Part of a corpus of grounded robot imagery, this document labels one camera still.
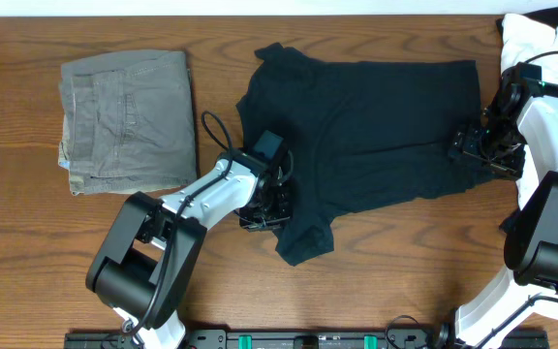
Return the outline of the black t-shirt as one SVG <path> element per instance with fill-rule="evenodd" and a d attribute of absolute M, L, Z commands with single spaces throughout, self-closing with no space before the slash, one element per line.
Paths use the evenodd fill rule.
<path fill-rule="evenodd" d="M 450 157 L 455 132 L 481 113 L 472 60 L 324 62 L 272 44 L 237 103 L 244 143 L 264 132 L 292 153 L 293 214 L 276 232 L 292 266 L 332 251 L 332 221 L 414 199 L 436 199 L 490 181 Z"/>

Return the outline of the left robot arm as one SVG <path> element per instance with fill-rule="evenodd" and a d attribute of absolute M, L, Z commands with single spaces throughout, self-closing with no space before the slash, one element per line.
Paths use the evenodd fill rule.
<path fill-rule="evenodd" d="M 233 213 L 249 232 L 274 231 L 291 218 L 288 150 L 225 152 L 214 169 L 154 199 L 131 195 L 119 210 L 85 279 L 124 320 L 101 348 L 176 348 L 186 330 L 177 308 L 207 232 Z"/>

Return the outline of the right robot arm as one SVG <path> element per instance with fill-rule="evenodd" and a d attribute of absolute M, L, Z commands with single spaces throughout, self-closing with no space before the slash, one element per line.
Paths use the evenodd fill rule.
<path fill-rule="evenodd" d="M 435 348 L 500 348 L 530 315 L 558 320 L 558 85 L 539 79 L 501 83 L 482 129 L 454 139 L 454 150 L 518 178 L 529 149 L 538 186 L 503 224 L 505 264 L 439 331 Z"/>

